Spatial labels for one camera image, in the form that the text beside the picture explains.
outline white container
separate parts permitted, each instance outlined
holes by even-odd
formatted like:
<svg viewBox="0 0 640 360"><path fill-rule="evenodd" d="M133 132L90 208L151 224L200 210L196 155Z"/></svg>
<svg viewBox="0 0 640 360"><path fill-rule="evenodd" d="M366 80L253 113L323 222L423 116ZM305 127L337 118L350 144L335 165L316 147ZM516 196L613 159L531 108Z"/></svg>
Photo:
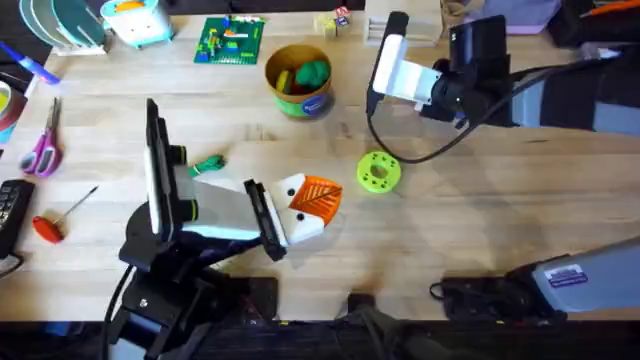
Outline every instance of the white container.
<svg viewBox="0 0 640 360"><path fill-rule="evenodd" d="M171 41L174 35L169 16L158 0L139 0L143 7L117 11L128 0L110 0L100 8L100 15L122 41L140 48L160 41Z"/></svg>

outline remote control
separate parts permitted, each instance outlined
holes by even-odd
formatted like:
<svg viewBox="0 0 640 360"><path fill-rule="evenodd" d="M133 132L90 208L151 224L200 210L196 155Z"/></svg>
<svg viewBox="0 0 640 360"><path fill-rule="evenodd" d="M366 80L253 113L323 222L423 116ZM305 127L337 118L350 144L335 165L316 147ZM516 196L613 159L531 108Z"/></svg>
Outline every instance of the remote control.
<svg viewBox="0 0 640 360"><path fill-rule="evenodd" d="M34 187L24 180L7 180L0 186L0 259L13 253Z"/></svg>

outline green lego board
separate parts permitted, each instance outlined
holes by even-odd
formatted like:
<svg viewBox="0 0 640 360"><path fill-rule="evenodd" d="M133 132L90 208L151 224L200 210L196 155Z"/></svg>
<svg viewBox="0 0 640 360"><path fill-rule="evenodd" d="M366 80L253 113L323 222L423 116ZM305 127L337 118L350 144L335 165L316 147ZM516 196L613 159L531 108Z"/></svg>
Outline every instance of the green lego board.
<svg viewBox="0 0 640 360"><path fill-rule="evenodd" d="M247 64L258 62L264 19L254 16L208 18L200 35L196 64Z"/></svg>

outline metal shaft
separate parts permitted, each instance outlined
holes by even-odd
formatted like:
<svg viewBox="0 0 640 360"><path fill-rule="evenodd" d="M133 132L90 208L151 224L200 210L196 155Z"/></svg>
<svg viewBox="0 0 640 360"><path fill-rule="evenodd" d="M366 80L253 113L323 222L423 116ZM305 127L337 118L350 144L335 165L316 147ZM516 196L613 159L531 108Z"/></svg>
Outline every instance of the metal shaft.
<svg viewBox="0 0 640 360"><path fill-rule="evenodd" d="M98 190L97 186L94 187L93 189L91 189L91 191L89 191L87 193L87 195L83 196L82 199L78 200L75 204L73 204L73 206L69 210L67 210L67 212L62 214L62 216L60 216L58 218L58 220L56 220L53 224L55 225L55 224L59 223L60 221L62 221L65 217L67 217L67 215L69 215L73 210L75 210L80 204L82 204L85 200L87 200L87 198L89 196L91 196L91 194L93 194L96 190Z"/></svg>

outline red screwdriver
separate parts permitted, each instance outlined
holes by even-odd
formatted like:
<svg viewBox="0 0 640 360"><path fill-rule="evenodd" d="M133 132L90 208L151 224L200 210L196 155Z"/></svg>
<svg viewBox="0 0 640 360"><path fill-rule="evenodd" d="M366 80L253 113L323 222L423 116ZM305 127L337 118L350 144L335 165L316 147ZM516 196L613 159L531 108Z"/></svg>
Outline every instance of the red screwdriver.
<svg viewBox="0 0 640 360"><path fill-rule="evenodd" d="M78 205L87 200L87 198L91 196L91 194L93 194L96 190L98 190L97 186L91 189L91 191L89 191L87 195L83 196L82 199L73 204L73 206L69 210L67 210L66 213L62 214L62 216L60 216L58 220L51 222L51 220L47 218L36 216L33 218L33 220L31 220L31 225L36 230L36 232L40 236L42 236L43 239L54 244L59 243L60 241L62 241L62 239L64 239L64 237L62 236L62 233L60 233L60 229L58 229L57 224L60 221L64 220L64 218L69 215L69 213L71 213L73 210L75 210L75 208L78 207Z"/></svg>

